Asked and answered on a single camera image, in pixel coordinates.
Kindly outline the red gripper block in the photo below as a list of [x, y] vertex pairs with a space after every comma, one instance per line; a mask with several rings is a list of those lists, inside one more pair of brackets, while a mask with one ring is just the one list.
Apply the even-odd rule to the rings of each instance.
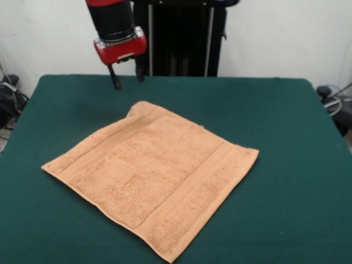
[[146, 36], [140, 26], [135, 27], [134, 33], [121, 41], [107, 42], [100, 38], [93, 41], [94, 48], [103, 64], [107, 65], [113, 86], [121, 90], [122, 86], [115, 74], [112, 64], [135, 58], [135, 72], [138, 82], [145, 80], [144, 59], [141, 54], [147, 50]]

